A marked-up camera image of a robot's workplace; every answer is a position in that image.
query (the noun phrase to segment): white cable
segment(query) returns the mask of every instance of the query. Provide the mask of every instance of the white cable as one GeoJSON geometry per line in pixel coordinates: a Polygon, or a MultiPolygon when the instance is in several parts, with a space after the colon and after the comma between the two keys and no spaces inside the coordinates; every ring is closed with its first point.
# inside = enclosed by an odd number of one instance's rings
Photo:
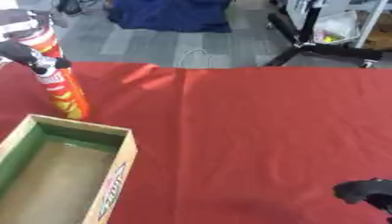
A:
{"type": "Polygon", "coordinates": [[[178,61],[177,67],[183,67],[183,62],[186,59],[186,57],[189,56],[191,53],[196,53],[196,52],[203,52],[208,57],[208,68],[213,68],[213,57],[208,53],[208,51],[206,51],[203,48],[185,51],[182,55],[182,58],[178,61]]]}

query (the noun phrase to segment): blue cloth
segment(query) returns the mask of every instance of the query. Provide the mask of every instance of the blue cloth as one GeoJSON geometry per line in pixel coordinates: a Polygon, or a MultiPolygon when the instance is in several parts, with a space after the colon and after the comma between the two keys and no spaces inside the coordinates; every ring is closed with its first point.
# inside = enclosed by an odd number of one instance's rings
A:
{"type": "Polygon", "coordinates": [[[230,32],[225,9],[231,0],[115,0],[109,19],[124,29],[230,32]]]}

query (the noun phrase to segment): black tripod stand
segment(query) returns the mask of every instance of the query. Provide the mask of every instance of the black tripod stand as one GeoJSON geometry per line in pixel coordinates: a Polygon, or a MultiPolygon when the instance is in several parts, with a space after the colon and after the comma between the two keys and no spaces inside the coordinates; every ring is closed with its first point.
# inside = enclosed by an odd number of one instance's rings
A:
{"type": "Polygon", "coordinates": [[[323,7],[323,2],[323,0],[311,0],[308,3],[308,15],[306,16],[304,27],[301,31],[298,31],[292,25],[288,26],[274,13],[270,13],[268,15],[269,23],[267,28],[277,28],[284,37],[292,43],[292,47],[276,56],[265,66],[280,67],[297,54],[303,52],[357,58],[363,60],[363,64],[360,67],[364,68],[372,67],[375,62],[378,62],[381,59],[382,51],[344,47],[343,45],[324,45],[314,43],[312,40],[313,26],[316,24],[319,17],[319,13],[323,7]]]}

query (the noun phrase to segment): red can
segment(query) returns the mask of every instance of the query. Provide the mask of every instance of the red can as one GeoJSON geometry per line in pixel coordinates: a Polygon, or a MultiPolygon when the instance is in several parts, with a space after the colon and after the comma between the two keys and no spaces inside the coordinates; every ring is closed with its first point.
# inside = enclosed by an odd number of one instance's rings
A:
{"type": "MultiPolygon", "coordinates": [[[[21,44],[41,52],[47,57],[63,58],[63,52],[56,39],[54,29],[49,26],[19,40],[21,44]]],[[[88,116],[89,106],[81,86],[72,74],[71,68],[49,68],[44,74],[36,74],[44,85],[55,106],[66,114],[67,118],[82,120],[88,116]]]]}

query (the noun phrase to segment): open cardboard box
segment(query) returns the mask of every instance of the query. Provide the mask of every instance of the open cardboard box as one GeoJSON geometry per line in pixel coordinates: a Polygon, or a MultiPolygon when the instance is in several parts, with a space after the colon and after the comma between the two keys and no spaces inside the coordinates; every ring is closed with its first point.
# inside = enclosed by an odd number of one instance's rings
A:
{"type": "Polygon", "coordinates": [[[0,143],[0,223],[107,223],[136,154],[129,129],[28,115],[0,143]]]}

